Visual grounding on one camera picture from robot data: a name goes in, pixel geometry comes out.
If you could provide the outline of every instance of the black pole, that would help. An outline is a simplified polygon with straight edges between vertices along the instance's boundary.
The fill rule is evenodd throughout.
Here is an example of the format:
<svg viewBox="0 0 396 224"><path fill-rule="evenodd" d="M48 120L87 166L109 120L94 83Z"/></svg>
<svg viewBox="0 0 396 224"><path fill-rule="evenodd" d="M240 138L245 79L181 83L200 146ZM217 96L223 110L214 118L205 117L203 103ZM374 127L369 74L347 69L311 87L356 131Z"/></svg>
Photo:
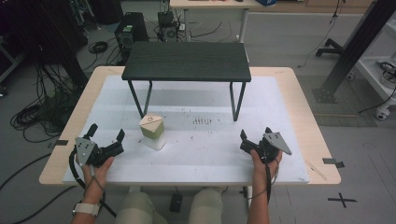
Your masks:
<svg viewBox="0 0 396 224"><path fill-rule="evenodd" d="M375 0L370 7L371 10L367 11L368 15L365 15L361 27L352 36L334 69L330 72L321 87L313 89L318 103L336 103L336 99L334 98L335 92L361 55L363 55L364 51L370 47L375 37L391 18L396 10L396 1Z"/></svg>

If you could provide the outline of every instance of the hand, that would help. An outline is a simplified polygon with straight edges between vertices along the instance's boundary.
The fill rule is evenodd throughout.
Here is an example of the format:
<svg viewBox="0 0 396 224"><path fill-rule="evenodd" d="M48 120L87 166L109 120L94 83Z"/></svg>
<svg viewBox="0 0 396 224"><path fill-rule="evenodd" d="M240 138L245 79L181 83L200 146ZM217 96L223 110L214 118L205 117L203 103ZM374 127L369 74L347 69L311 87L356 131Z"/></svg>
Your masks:
<svg viewBox="0 0 396 224"><path fill-rule="evenodd" d="M278 162L282 160L283 151L279 150L279 153L276 156L276 160L268 163L271 171L271 179L274 177L276 170L278 169ZM266 188L267 186L267 173L265 171L265 164L260 160L259 154L256 150L250 150L251 159L253 160L254 170L253 170L253 186L256 188Z"/></svg>
<svg viewBox="0 0 396 224"><path fill-rule="evenodd" d="M105 190L107 171L110 169L113 161L114 157L110 157L101 167L95 167L95 176L91 175L91 169L89 165L84 165L82 167L85 180L85 193L83 199L84 203L99 203L100 199L102 198L103 191Z"/></svg>

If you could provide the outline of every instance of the gray floor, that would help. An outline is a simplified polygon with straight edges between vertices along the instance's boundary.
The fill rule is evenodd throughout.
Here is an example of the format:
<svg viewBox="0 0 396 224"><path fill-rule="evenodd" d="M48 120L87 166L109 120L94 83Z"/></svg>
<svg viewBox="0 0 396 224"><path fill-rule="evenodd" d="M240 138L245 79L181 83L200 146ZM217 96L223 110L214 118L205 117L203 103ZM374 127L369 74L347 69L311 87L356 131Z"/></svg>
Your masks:
<svg viewBox="0 0 396 224"><path fill-rule="evenodd" d="M153 2L122 2L125 11L141 11L147 19L150 36L154 36L156 12L159 4ZM251 66L287 66L293 68L297 76L327 76L337 61L337 56L326 55L308 57L308 52L316 48L331 24L331 14L259 14L250 13L247 23L245 44ZM330 37L343 44L360 16L341 16L330 32ZM203 22L193 30L195 35L214 30L218 22ZM235 41L239 23L224 22L213 34L203 36L199 41ZM115 26L103 26L101 30L89 30L89 43L107 41L114 37ZM395 43L381 35L366 55L390 55ZM104 63L110 51L97 62ZM78 53L81 67L93 62L94 56L87 47ZM9 95L0 99L1 143L0 182L28 162L51 152L54 139L44 143L31 144L23 140L22 132L15 131L9 120L35 98L35 69L30 62L24 62L5 83ZM378 104L381 99L368 82L357 73L352 82L354 91L365 106ZM345 168L339 169L342 182L335 186L276 186L270 202L272 223L395 223L396 221L396 152L393 137L396 135L396 116L391 114L386 120L377 120L376 128L320 127L332 156L343 161ZM46 137L39 127L32 127L27 135L32 139ZM28 217L52 199L65 187L43 186L38 177L47 159L35 163L15 177L0 192L0 222L11 223ZM157 209L169 223L186 223L194 193L200 188L179 188L183 194L181 213L168 210L174 188L143 188ZM246 201L239 193L241 189L229 188L223 194L223 223L245 223L247 220ZM109 186L107 202L117 209L127 187ZM356 200L356 203L328 201L329 198ZM81 189L72 189L42 213L26 223L68 223L74 204L82 196ZM102 211L97 223L112 223L113 217Z"/></svg>

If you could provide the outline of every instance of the table top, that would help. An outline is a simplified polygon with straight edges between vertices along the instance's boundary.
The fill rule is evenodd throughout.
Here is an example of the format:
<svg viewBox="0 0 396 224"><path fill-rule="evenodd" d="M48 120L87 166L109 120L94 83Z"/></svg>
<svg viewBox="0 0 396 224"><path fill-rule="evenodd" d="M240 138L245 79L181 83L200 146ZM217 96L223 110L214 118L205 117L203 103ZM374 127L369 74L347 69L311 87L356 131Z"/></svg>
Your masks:
<svg viewBox="0 0 396 224"><path fill-rule="evenodd" d="M135 42L123 80L249 82L242 43Z"/></svg>
<svg viewBox="0 0 396 224"><path fill-rule="evenodd" d="M40 183L64 185L63 177L68 166L68 156L75 144L75 137L81 133L106 77L120 75L123 69L124 67L116 66L95 69L60 137L61 140L68 141L67 145L55 147L39 178ZM322 161L322 158L332 156L293 71L290 68L252 67L250 72L253 76L276 78L304 158L309 184L338 184L341 177L335 166L324 164Z"/></svg>
<svg viewBox="0 0 396 224"><path fill-rule="evenodd" d="M235 0L211 1L211 0L171 0L172 8L254 8L263 7L255 0L244 0L237 2Z"/></svg>

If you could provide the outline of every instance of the table leg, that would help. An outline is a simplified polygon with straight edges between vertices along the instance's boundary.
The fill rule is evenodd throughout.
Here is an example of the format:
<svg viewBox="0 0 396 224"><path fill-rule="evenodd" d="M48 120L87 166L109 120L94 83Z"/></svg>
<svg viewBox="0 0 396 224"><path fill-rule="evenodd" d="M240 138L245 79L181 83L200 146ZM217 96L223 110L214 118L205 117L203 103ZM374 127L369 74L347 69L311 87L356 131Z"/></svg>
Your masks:
<svg viewBox="0 0 396 224"><path fill-rule="evenodd" d="M151 95L151 89L152 89L152 82L149 82L149 87L148 87L148 96L146 98L146 103L145 103L145 110L142 112L142 108L140 107L139 100L137 99L136 92L134 91L134 85L132 84L131 80L128 80L129 88L131 89L132 96L134 97L134 102L136 103L137 110L139 111L140 118L145 117L145 115L148 113L148 108L149 108L149 97Z"/></svg>
<svg viewBox="0 0 396 224"><path fill-rule="evenodd" d="M239 31L238 43L244 43L245 30L247 28L247 23L248 23L248 8L244 8L244 11L242 13L243 13L242 24L241 24L241 30Z"/></svg>
<svg viewBox="0 0 396 224"><path fill-rule="evenodd" d="M237 105L236 111L235 111L235 103L233 102L233 83L230 82L231 107L233 108L233 121L238 120L239 110L241 109L242 99L244 98L244 92L245 92L246 85L247 85L246 82L242 83L241 92L239 93L238 105Z"/></svg>
<svg viewBox="0 0 396 224"><path fill-rule="evenodd" d="M190 34L190 26L189 26L189 10L183 9L184 11L184 25L185 25L185 32L186 32L186 42L191 42L191 34Z"/></svg>

